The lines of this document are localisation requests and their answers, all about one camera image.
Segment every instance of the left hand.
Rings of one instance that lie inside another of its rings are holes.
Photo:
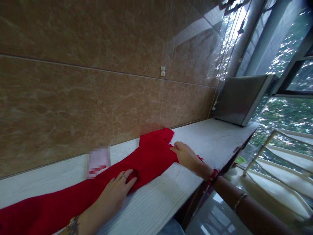
[[[126,184],[126,180],[132,172],[132,169],[122,171],[116,178],[111,179],[95,202],[95,206],[100,210],[98,213],[102,216],[104,223],[121,210],[127,193],[137,180],[134,177]]]

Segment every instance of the silver bracelet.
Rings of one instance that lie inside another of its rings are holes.
[[[241,202],[241,200],[246,198],[247,196],[248,196],[248,194],[246,194],[246,193],[241,194],[240,198],[238,199],[238,201],[236,202],[236,205],[234,207],[234,212],[235,213],[236,213],[237,207],[238,207],[239,203]]]

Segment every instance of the glass pane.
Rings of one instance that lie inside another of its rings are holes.
[[[272,97],[256,121],[260,125],[241,153],[241,156],[246,160],[246,163],[243,164],[244,167],[253,159],[273,129],[313,134],[313,99]],[[278,147],[313,156],[312,146],[291,141],[284,136],[278,135],[271,143]],[[288,168],[299,170],[294,165],[272,155],[269,151],[264,152],[262,157]]]
[[[306,60],[287,90],[313,91],[313,60]]]
[[[313,24],[312,15],[313,12],[309,7],[303,8],[299,11],[298,16],[280,45],[280,49],[275,59],[272,61],[267,74],[276,74],[278,77],[283,74],[285,68]]]

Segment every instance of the red scarf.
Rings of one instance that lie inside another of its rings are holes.
[[[174,132],[168,128],[140,136],[139,147],[92,180],[69,188],[31,197],[0,210],[0,234],[53,234],[70,219],[84,212],[100,196],[107,183],[121,171],[133,169],[128,178],[137,177],[130,193],[161,175],[174,162],[169,150]]]

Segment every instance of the glass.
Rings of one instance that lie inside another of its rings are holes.
[[[313,59],[303,63],[287,90],[313,91]]]

